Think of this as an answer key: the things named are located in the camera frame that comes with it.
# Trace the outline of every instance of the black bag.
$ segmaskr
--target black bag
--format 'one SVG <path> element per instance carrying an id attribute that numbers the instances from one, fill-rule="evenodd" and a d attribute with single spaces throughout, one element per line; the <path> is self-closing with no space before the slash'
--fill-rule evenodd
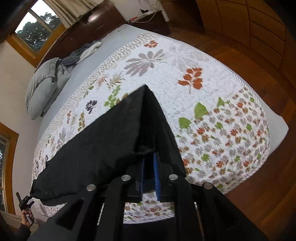
<path id="1" fill-rule="evenodd" d="M 48 162 L 31 195 L 44 205 L 69 202 L 89 184 L 101 186 L 158 151 L 160 161 L 185 177 L 177 144 L 161 107 L 144 85 L 66 143 Z"/>

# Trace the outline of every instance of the curtain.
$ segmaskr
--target curtain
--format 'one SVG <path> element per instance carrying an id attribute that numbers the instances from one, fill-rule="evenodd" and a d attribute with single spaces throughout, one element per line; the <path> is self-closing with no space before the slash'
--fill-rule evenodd
<path id="1" fill-rule="evenodd" d="M 43 0 L 59 17 L 65 28 L 75 24 L 81 16 L 103 0 Z"/>
<path id="2" fill-rule="evenodd" d="M 6 213 L 3 211 L 0 211 L 2 217 L 4 218 L 5 222 L 10 225 L 11 227 L 14 227 L 16 229 L 18 229 L 20 227 L 20 224 L 22 223 L 22 217 L 21 216 L 17 216 L 17 215 L 13 215 L 10 213 Z M 39 225 L 35 223 L 31 226 L 31 232 L 35 232 L 37 229 L 39 228 Z"/>

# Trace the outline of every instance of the human hand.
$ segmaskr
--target human hand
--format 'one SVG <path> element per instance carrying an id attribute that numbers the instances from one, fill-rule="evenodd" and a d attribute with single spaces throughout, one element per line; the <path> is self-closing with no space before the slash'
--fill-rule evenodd
<path id="1" fill-rule="evenodd" d="M 33 219 L 33 223 L 34 223 L 34 215 L 31 211 L 31 209 L 29 212 L 26 210 L 22 211 L 22 224 L 30 229 L 30 227 L 33 225 L 33 223 L 32 224 L 29 223 L 29 221 L 27 220 L 26 214 L 30 215 L 30 217 Z"/>

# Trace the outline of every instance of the wooden floor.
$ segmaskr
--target wooden floor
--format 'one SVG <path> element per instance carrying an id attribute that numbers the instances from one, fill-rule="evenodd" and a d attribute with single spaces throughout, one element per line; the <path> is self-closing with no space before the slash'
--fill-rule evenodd
<path id="1" fill-rule="evenodd" d="M 296 106 L 292 101 L 295 96 L 289 96 L 281 83 L 235 49 L 188 30 L 172 28 L 171 32 L 170 37 L 206 52 L 235 71 L 288 124 L 286 138 L 265 164 L 226 194 L 270 241 L 284 240 L 282 236 L 296 213 Z"/>

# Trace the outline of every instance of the mattress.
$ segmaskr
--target mattress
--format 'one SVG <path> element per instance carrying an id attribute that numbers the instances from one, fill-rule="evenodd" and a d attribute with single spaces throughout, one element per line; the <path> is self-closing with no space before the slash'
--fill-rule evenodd
<path id="1" fill-rule="evenodd" d="M 187 180 L 193 184 L 211 182 L 226 193 L 255 173 L 284 139 L 288 127 L 282 117 L 240 76 L 209 55 L 127 25 L 102 43 L 73 69 L 44 116 L 32 179 L 67 141 L 143 84 L 159 100 Z M 46 216 L 62 206 L 35 203 Z M 150 222 L 173 215 L 173 204 L 160 204 L 152 192 L 144 194 L 140 204 L 126 204 L 124 222 Z"/>

